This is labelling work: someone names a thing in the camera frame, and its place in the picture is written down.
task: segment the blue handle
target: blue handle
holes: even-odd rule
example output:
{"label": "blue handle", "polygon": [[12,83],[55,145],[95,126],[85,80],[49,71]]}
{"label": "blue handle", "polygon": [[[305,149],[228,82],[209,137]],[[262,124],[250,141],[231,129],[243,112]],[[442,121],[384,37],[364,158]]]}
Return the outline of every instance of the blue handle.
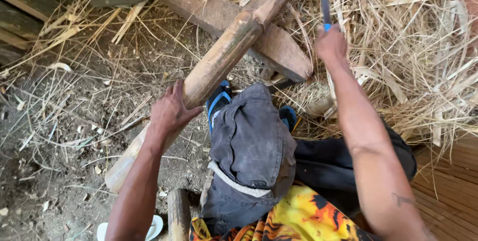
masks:
{"label": "blue handle", "polygon": [[331,24],[324,24],[324,29],[326,32],[329,31],[331,27],[332,27]]}

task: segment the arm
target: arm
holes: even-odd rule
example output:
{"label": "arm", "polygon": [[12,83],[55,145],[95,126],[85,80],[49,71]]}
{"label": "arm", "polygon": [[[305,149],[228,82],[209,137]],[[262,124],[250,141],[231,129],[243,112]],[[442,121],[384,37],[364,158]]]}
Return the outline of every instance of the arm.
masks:
{"label": "arm", "polygon": [[387,131],[350,72],[338,25],[319,30],[316,53],[335,85],[339,125],[352,156],[360,207],[386,240],[434,240],[425,227]]}
{"label": "arm", "polygon": [[202,111],[202,107],[186,109],[182,83],[183,80],[178,80],[174,87],[169,86],[164,96],[152,105],[151,125],[111,210],[106,240],[146,238],[154,215],[161,156],[168,148],[166,140]]}

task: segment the hand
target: hand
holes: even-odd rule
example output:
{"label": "hand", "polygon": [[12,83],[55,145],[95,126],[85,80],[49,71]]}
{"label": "hand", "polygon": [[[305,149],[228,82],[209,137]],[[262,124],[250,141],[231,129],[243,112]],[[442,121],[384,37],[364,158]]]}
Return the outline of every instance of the hand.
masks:
{"label": "hand", "polygon": [[315,53],[324,61],[329,71],[336,68],[349,67],[347,61],[347,41],[344,34],[340,32],[338,24],[332,25],[329,31],[323,27],[317,29],[318,35],[315,41]]}
{"label": "hand", "polygon": [[152,105],[151,125],[146,132],[143,145],[158,149],[161,140],[171,137],[203,111],[201,106],[192,110],[186,109],[182,101],[183,83],[183,79],[177,80],[174,86],[169,86],[163,97]]}

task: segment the yellow shirt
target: yellow shirt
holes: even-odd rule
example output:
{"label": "yellow shirt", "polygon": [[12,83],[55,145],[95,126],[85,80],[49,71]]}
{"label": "yellow shirt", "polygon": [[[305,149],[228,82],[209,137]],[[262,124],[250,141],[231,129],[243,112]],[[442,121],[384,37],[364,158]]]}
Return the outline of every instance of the yellow shirt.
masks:
{"label": "yellow shirt", "polygon": [[292,185],[282,200],[259,221],[223,236],[211,236],[200,218],[191,221],[190,241],[373,240],[372,235],[304,185]]}

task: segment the soil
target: soil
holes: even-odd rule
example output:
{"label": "soil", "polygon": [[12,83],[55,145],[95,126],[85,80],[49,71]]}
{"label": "soil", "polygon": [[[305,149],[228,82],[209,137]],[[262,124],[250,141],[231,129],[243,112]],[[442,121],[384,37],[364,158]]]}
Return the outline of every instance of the soil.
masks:
{"label": "soil", "polygon": [[[157,23],[172,35],[185,24],[165,7],[156,7],[152,14],[169,18]],[[94,32],[85,29],[33,66],[10,73],[9,80],[21,75],[3,84],[4,97],[12,107],[0,101],[6,113],[0,121],[0,209],[8,208],[7,215],[0,215],[0,241],[96,240],[96,229],[108,221],[116,199],[104,184],[104,174],[146,125],[151,104],[197,63],[191,52],[201,57],[216,40],[201,29],[196,33],[197,26],[188,23],[178,40],[189,52],[151,22],[145,24],[151,32],[135,23],[118,45],[111,39],[120,26],[109,26],[91,48],[79,43]],[[56,62],[70,65],[73,71],[46,68]],[[257,81],[259,68],[245,56],[229,75],[233,89]],[[26,102],[23,110],[16,109],[19,103],[14,95]],[[128,122],[142,118],[120,131],[120,123],[149,95],[152,99]],[[107,132],[119,132],[101,140],[109,133],[98,133],[92,123]],[[162,160],[155,213],[165,225],[157,240],[167,239],[164,195],[171,190],[186,189],[191,213],[199,213],[209,161],[208,130],[203,112],[165,154],[187,161]],[[84,147],[76,148],[89,138]]]}

